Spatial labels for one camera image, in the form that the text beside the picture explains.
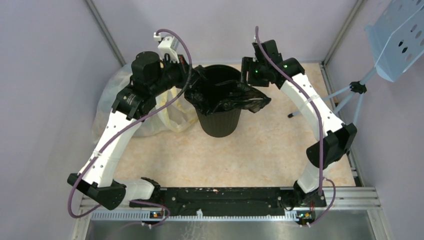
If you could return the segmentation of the black plastic trash bag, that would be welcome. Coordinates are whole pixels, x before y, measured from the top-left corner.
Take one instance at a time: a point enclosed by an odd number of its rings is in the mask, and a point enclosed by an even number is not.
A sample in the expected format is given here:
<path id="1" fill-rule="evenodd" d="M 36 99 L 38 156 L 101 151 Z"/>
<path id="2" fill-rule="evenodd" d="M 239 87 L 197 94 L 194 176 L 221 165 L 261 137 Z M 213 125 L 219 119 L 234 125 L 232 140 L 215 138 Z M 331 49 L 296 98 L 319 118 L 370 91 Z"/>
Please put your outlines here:
<path id="1" fill-rule="evenodd" d="M 241 72 L 222 64 L 198 66 L 184 98 L 202 115 L 248 110 L 256 113 L 271 102 L 262 91 L 241 81 Z"/>

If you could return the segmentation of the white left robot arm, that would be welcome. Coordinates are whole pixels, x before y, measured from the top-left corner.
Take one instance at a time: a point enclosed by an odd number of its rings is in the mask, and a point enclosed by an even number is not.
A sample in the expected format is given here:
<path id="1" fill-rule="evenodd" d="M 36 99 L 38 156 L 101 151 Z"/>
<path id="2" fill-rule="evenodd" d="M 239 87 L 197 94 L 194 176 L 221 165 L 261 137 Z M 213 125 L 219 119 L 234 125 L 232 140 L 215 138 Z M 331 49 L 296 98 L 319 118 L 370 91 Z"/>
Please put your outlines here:
<path id="1" fill-rule="evenodd" d="M 157 51 L 139 53 L 131 64 L 128 84 L 112 103 L 108 122 L 84 167 L 69 175 L 71 192 L 80 191 L 99 207 L 114 210 L 121 203 L 141 199 L 147 206 L 160 202 L 160 193 L 146 179 L 118 182 L 114 174 L 134 133 L 161 111 L 157 96 L 172 88 L 182 95 L 193 83 L 194 68 L 189 52 L 178 54 L 184 41 L 169 29 L 157 30 Z"/>

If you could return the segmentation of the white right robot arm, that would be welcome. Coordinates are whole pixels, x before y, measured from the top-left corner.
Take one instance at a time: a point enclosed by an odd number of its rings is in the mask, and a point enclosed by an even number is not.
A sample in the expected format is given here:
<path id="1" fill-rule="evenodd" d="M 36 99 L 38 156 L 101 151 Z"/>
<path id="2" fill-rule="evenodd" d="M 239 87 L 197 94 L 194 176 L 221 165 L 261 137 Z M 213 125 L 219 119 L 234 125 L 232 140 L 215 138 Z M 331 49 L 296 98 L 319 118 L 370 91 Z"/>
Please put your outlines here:
<path id="1" fill-rule="evenodd" d="M 254 57 L 243 57 L 241 79 L 253 87 L 270 84 L 284 93 L 308 122 L 317 142 L 306 149 L 308 163 L 290 195 L 291 205 L 307 206 L 322 196 L 325 174 L 349 151 L 357 127 L 344 123 L 313 88 L 295 58 L 283 59 L 275 40 L 254 40 Z"/>

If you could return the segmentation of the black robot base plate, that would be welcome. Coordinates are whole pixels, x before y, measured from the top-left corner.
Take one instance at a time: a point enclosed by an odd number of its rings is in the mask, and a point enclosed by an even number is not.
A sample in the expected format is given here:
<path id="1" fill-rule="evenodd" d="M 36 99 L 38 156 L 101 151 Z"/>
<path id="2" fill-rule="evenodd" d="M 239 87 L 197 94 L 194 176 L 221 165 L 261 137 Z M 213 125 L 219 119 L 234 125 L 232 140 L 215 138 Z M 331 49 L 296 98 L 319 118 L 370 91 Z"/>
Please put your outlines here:
<path id="1" fill-rule="evenodd" d="M 296 208 L 326 207 L 317 192 L 302 193 L 293 187 L 168 187 L 156 188 L 149 203 L 170 210 L 172 217 L 282 216 Z"/>

